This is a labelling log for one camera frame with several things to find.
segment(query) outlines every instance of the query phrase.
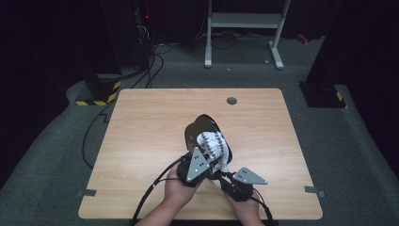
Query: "white metal stand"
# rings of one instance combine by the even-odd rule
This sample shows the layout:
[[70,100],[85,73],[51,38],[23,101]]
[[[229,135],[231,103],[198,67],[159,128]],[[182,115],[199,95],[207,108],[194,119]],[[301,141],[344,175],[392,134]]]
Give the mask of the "white metal stand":
[[287,16],[291,0],[285,0],[282,13],[213,13],[212,0],[209,0],[208,30],[205,48],[205,68],[212,67],[212,27],[274,28],[276,35],[269,42],[270,50],[279,70],[284,68],[277,45]]

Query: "human arm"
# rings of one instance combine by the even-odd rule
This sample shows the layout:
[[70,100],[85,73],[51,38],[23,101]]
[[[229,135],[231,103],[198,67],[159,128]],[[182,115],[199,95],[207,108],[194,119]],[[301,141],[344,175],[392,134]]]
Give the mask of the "human arm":
[[180,210],[193,198],[197,188],[184,186],[176,175],[178,166],[172,167],[167,175],[165,182],[164,199],[154,209],[150,211],[136,226],[167,226],[176,217]]
[[[264,226],[259,216],[259,204],[252,199],[244,202],[236,202],[226,192],[223,192],[229,200],[234,214],[241,221],[243,226]],[[259,199],[258,193],[253,191],[252,197]]]

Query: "gray carpet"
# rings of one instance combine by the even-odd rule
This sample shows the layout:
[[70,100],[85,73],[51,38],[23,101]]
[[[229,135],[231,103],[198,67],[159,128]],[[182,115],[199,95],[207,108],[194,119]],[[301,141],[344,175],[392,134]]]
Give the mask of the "gray carpet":
[[[203,68],[203,46],[175,44],[164,54],[168,46],[160,46],[156,52],[162,54],[165,65],[152,80],[152,87],[281,89],[311,178],[327,196],[320,198],[321,219],[281,220],[279,225],[399,225],[398,179],[368,134],[347,88],[336,86],[348,105],[343,109],[308,108],[302,96],[297,82],[306,79],[322,42],[303,45],[280,40],[283,71],[276,70],[265,42],[214,49],[212,69]],[[219,48],[230,44],[214,42]],[[152,74],[160,65],[157,58]],[[121,87],[127,89],[137,79],[123,80]],[[136,87],[144,88],[146,82],[147,78]],[[91,173],[81,155],[83,137],[103,109],[74,104],[82,86],[80,82],[68,90],[70,106],[42,131],[2,188],[0,225],[128,225],[128,219],[81,219],[77,215],[82,198],[76,194],[86,188]],[[111,115],[112,109],[105,113]],[[96,120],[88,133],[85,150],[91,164],[106,130],[103,118]]]

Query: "table top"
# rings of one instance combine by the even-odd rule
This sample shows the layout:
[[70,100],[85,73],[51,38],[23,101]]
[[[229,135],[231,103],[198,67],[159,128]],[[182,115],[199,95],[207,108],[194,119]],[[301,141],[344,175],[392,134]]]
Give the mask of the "table top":
[[[237,103],[230,105],[228,98]],[[279,89],[124,89],[106,130],[81,218],[132,218],[147,188],[187,152],[184,129],[207,114],[219,126],[233,159],[268,185],[255,185],[274,219],[319,219],[323,215],[287,106]],[[164,197],[161,182],[139,218]],[[261,218],[266,218],[261,207]],[[176,219],[236,219],[218,181],[205,180]]]

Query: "human hand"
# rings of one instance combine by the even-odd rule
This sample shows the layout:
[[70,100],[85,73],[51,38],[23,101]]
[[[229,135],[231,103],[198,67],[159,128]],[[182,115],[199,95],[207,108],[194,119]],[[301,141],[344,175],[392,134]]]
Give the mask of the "human hand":
[[[261,218],[259,216],[259,204],[252,199],[245,202],[236,202],[230,195],[223,191],[226,198],[229,200],[234,214],[241,221],[243,226],[258,226],[263,225]],[[253,191],[252,197],[259,199],[258,193]]]
[[172,180],[167,180],[165,182],[165,197],[163,200],[163,204],[167,205],[169,208],[176,208],[177,211],[180,211],[186,204],[191,201],[202,182],[200,182],[195,187],[184,186],[182,181],[180,179],[177,179],[177,168],[178,164],[173,166],[167,175],[167,178]]

